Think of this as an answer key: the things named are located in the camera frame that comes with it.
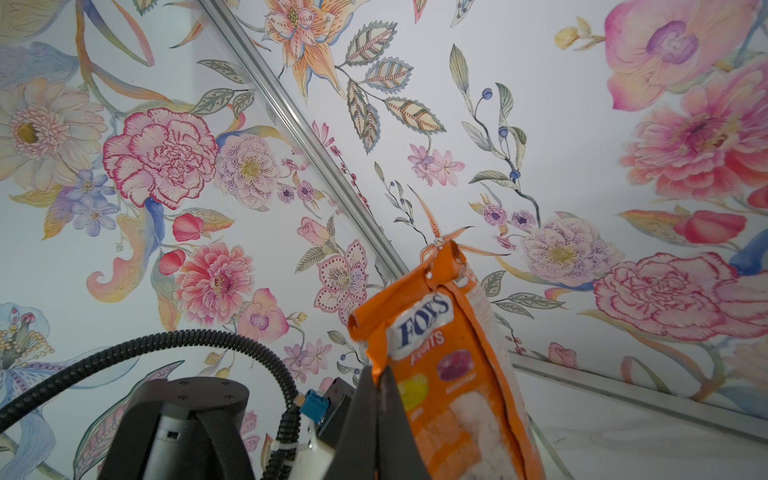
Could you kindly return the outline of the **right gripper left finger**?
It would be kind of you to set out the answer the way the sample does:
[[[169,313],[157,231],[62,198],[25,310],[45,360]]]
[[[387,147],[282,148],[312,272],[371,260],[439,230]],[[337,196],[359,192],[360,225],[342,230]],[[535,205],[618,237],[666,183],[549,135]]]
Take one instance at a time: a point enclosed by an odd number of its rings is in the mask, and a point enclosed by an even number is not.
[[[372,368],[365,367],[335,454],[325,479],[374,480],[377,478],[377,410],[378,390]]]

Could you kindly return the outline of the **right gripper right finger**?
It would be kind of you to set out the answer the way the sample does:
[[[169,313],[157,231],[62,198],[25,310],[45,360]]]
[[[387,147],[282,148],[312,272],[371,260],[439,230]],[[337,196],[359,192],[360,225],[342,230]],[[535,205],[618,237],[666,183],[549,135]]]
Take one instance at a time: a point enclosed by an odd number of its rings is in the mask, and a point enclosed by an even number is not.
[[[430,480],[388,366],[377,387],[377,473],[383,480]]]

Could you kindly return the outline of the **orange Fox's fruits candy bag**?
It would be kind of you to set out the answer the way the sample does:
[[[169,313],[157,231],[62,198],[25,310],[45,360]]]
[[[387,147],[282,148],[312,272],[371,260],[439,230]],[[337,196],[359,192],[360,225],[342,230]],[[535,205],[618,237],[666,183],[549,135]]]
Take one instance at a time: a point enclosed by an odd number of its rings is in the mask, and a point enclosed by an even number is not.
[[[358,307],[347,329],[374,381],[392,371],[431,478],[545,478],[498,322],[455,242]]]

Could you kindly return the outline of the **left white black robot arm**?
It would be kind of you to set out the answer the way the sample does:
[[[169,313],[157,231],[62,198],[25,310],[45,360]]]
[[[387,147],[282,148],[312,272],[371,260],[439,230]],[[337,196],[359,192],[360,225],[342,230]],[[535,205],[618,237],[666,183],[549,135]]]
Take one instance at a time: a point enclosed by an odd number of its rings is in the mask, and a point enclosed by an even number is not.
[[[263,366],[277,382],[286,409],[275,439],[265,446],[263,478],[299,478],[301,457],[337,446],[354,395],[349,384],[337,378],[323,393],[299,394],[289,368],[268,347],[213,330],[144,336],[78,360],[3,406],[1,428],[7,430],[60,393],[123,362],[193,346],[239,352]],[[155,372],[84,436],[75,474],[81,476],[100,465],[101,479],[252,479],[255,474],[242,437],[253,423],[246,412],[248,401],[248,389],[235,381],[169,380]]]

